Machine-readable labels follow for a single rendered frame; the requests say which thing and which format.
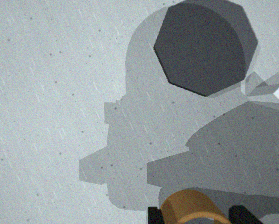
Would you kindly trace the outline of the bronze bushing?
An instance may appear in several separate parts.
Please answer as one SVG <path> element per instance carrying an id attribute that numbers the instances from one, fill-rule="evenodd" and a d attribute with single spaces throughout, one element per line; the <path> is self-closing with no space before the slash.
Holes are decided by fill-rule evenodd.
<path id="1" fill-rule="evenodd" d="M 165 224 L 184 224 L 199 217 L 213 218 L 214 224 L 232 224 L 208 196 L 196 190 L 171 194 L 160 209 Z"/>

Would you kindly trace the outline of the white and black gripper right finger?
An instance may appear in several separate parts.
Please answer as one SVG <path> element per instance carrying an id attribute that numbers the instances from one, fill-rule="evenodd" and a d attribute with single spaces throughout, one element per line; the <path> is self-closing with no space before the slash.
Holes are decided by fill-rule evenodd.
<path id="1" fill-rule="evenodd" d="M 233 205 L 229 208 L 229 221 L 232 224 L 263 224 L 243 205 Z"/>

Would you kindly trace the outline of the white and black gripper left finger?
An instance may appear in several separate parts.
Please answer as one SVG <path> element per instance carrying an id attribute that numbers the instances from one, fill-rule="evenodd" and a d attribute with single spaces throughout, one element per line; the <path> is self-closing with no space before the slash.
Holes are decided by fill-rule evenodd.
<path id="1" fill-rule="evenodd" d="M 165 224 L 161 209 L 148 207 L 148 224 Z"/>

